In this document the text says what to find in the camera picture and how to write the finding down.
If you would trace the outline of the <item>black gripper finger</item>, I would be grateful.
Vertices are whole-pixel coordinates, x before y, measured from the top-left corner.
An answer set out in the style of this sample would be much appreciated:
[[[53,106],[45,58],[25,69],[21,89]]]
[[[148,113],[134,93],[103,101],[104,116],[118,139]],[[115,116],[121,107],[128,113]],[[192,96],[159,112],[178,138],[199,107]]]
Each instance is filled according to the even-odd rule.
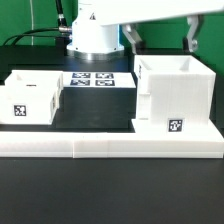
[[[187,24],[189,30],[187,35],[183,38],[183,50],[185,52],[194,52],[198,49],[197,37],[200,33],[204,22],[202,15],[191,15],[187,17]]]
[[[136,26],[133,24],[125,24],[122,26],[122,32],[131,44],[132,53],[138,54],[144,48],[144,41],[138,34]]]

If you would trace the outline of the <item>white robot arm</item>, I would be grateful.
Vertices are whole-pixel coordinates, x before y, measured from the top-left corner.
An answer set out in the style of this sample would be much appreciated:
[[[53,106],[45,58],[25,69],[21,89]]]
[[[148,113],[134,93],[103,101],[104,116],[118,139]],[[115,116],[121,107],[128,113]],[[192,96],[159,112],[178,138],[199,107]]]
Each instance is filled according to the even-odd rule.
[[[78,15],[72,23],[72,41],[67,49],[87,56],[122,52],[121,29],[136,54],[145,48],[137,24],[186,17],[190,29],[183,44],[188,52],[194,52],[203,16],[221,11],[224,0],[78,0]]]

